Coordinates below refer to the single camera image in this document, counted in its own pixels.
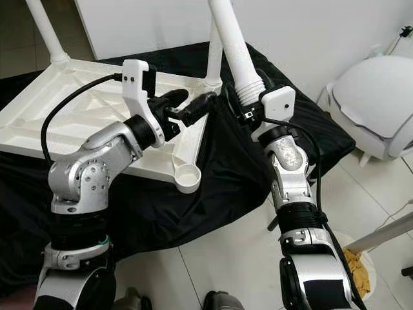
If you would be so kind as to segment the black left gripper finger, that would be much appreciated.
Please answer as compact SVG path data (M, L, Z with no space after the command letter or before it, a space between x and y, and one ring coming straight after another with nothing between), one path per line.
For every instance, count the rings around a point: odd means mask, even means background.
M163 109L163 107L178 107L189 96L186 89L174 89L166 94L154 98L154 107Z
M190 101L188 106L180 110L179 120L187 127L192 126L212 110L216 98L217 94L215 92L204 92L204 94L198 95Z

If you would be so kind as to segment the grey left robot foot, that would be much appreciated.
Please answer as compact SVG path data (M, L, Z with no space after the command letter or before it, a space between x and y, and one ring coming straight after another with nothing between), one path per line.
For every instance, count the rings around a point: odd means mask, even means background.
M113 302L111 310L153 310L149 297L141 295L135 287L127 287L124 297Z

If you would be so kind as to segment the grey robot foot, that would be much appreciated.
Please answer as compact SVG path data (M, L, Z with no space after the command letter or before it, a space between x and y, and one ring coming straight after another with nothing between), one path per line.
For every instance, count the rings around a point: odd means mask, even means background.
M135 287L127 287L124 297L113 302L111 310L153 310L149 297L141 295Z
M206 294L202 310L245 310L238 298L224 291L210 291Z

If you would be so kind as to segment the black table cloth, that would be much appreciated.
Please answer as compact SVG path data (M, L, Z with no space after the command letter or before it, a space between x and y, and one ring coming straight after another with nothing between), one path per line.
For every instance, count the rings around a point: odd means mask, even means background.
M254 66L275 85L295 87L264 54L248 44ZM122 65L141 59L163 73L203 77L208 42L94 60ZM35 71L0 80L2 110L42 73ZM121 175L115 179L107 209L113 260L184 245L257 209L270 195L274 175L263 147L250 139L226 105L216 107L219 120L207 120L197 158L203 178L195 194L181 194L171 183ZM322 174L355 148L355 141L307 95L297 91L291 121L308 130L321 151ZM0 157L0 298L37 284L42 251L50 241L52 192L44 160L1 152Z

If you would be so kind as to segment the white plastic table top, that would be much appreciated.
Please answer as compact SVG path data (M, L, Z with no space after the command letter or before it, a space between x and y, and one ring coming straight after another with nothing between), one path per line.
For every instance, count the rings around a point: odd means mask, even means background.
M77 59L50 65L1 109L0 150L43 158L39 133L54 107L83 85L121 72L121 65ZM95 86L74 98L50 122L47 142L51 159L79 150L93 133L129 117L120 82L110 80ZM174 184L183 194L197 191L203 177L197 158L208 119L209 115L204 115L191 126L176 121L181 132L159 149L144 150L143 157L125 168L124 174Z

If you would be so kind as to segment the yellow crumpled cloth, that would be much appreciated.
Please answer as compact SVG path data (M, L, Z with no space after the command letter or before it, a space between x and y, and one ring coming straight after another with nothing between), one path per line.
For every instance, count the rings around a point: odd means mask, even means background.
M348 263L349 271L353 274L354 284L357 292L361 298L364 298L369 292L371 292L371 282L368 274L368 269L362 263L362 254L360 252L349 251L343 249L343 256Z

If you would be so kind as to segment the grey right robot foot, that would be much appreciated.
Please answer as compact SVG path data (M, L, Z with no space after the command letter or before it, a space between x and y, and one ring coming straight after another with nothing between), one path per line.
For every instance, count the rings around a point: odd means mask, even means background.
M245 310L238 298L224 291L210 291L206 294L202 310Z

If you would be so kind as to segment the white door frame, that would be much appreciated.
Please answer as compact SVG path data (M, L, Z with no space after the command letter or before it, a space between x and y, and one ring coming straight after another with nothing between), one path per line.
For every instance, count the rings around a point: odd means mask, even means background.
M83 27L83 33L85 33L86 37L86 43L88 43L88 46L90 48L90 53L91 53L91 60L98 60L97 58L97 51L94 49L94 42L91 40L91 35L88 30L88 25L86 24L85 20L85 15L83 15L83 2L85 0L73 0L75 8L77 10L77 13L79 13L79 18L81 21L81 25Z

